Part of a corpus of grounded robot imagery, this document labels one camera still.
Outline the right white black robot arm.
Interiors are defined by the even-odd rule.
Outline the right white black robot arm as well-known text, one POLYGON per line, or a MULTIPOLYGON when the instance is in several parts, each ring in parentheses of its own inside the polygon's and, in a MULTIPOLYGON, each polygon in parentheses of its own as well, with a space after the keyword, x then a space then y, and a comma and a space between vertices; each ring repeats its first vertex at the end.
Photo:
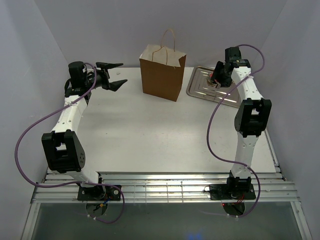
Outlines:
POLYGON ((218 61, 207 78, 215 88, 229 88, 235 84, 240 106, 234 118, 237 132, 235 160, 224 184, 209 185, 211 200, 254 200, 252 160, 256 143, 266 129, 272 102, 258 91, 247 59, 242 58, 239 46, 225 49, 224 62, 218 61))

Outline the metal tongs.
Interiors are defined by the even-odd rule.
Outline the metal tongs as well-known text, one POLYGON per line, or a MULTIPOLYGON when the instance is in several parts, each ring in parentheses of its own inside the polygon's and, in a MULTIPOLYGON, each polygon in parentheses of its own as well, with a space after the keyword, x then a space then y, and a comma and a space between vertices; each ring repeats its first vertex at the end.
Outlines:
POLYGON ((216 82, 215 80, 211 80, 211 78, 207 78, 206 83, 211 88, 219 89, 221 87, 221 84, 219 82, 216 82))

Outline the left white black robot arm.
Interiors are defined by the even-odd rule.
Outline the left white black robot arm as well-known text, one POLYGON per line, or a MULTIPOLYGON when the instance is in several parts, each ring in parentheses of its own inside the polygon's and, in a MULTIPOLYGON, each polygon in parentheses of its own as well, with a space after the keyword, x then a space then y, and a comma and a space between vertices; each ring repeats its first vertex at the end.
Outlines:
POLYGON ((82 61, 68 65, 70 78, 64 86, 65 109, 57 124, 41 137, 48 167, 51 171, 71 176, 79 186, 79 201, 121 198, 121 186, 104 186, 100 173, 86 167, 86 154, 77 136, 78 127, 91 98, 90 89, 102 88, 116 92, 126 80, 110 82, 109 70, 121 63, 97 62, 96 70, 87 69, 82 61))

